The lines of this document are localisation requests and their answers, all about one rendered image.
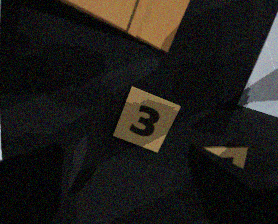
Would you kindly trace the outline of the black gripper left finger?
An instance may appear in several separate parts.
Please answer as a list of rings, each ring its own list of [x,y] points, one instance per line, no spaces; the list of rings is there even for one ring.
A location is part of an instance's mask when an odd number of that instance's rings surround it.
[[[88,133],[0,161],[0,224],[53,224],[89,147]]]

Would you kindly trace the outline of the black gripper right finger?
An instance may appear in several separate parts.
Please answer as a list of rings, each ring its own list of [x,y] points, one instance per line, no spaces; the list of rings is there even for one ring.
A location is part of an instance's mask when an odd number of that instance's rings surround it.
[[[278,224],[278,185],[200,145],[187,158],[209,224]]]

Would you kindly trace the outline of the tan tile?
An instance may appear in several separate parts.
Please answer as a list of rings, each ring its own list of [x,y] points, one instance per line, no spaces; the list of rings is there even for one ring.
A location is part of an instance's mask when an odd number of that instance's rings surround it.
[[[247,146],[202,146],[210,152],[243,168],[247,153]]]
[[[158,153],[180,108],[132,86],[113,136]]]

